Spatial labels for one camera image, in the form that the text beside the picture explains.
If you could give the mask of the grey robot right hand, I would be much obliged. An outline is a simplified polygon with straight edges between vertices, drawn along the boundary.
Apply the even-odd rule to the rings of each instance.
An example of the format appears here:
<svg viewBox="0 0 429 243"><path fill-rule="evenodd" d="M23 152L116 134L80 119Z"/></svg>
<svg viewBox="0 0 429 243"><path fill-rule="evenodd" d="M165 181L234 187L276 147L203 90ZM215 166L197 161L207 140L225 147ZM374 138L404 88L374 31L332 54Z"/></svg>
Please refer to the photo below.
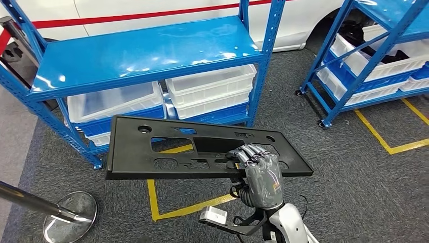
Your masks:
<svg viewBox="0 0 429 243"><path fill-rule="evenodd" d="M278 156L256 144L245 144L227 152L244 165L247 181L230 189L230 194L248 207L264 210L283 204L282 173Z"/></svg>

